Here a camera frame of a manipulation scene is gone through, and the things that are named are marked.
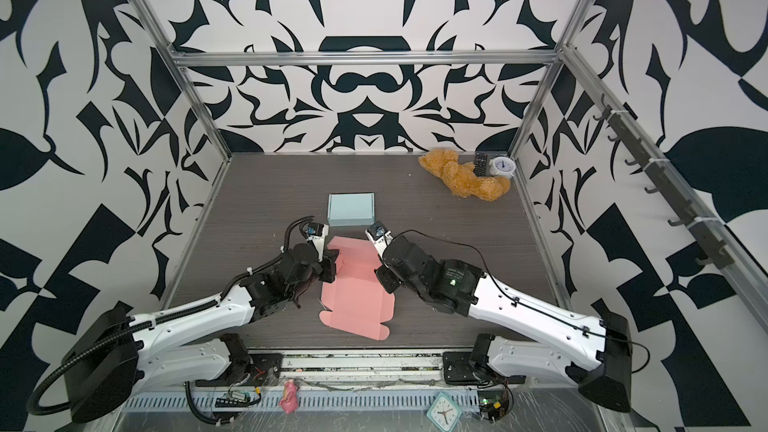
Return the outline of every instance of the unfolded pink box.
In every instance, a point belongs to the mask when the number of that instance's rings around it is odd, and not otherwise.
[[[322,285],[322,304],[329,311],[320,312],[328,327],[383,341],[389,328],[382,322],[392,320],[395,295],[388,294],[376,278],[381,266],[376,249],[367,240],[334,237],[328,248],[339,249],[336,280]]]

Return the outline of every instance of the teddy bear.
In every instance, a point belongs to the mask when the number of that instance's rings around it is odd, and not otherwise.
[[[449,149],[433,149],[418,158],[418,163],[435,177],[441,178],[454,196],[476,196],[494,201],[509,190],[506,177],[477,177],[475,164],[458,164],[458,153]]]

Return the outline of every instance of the teal clock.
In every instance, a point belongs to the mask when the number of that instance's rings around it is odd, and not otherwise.
[[[461,416],[462,409],[445,392],[437,394],[427,411],[427,417],[443,432],[451,432]]]

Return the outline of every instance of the wood grain surface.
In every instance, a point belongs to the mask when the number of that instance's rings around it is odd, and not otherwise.
[[[472,244],[485,255],[490,272],[526,294],[554,302],[542,260],[514,186],[495,202],[451,195],[423,170],[415,156],[264,156],[236,154],[183,272],[172,304],[220,291],[245,267],[279,253],[285,227],[301,216],[326,223],[328,195],[374,192],[376,217],[393,233],[415,228],[425,234]],[[364,227],[338,227],[331,235],[365,238]],[[457,258],[482,267],[477,253],[410,234],[437,260]],[[301,240],[294,232],[293,244]],[[300,299],[236,330],[250,348],[421,348],[471,347],[479,333],[514,340],[520,334],[488,322],[432,310],[414,293],[395,292],[395,316],[386,322],[388,339],[375,341],[329,328],[318,313],[321,283]]]

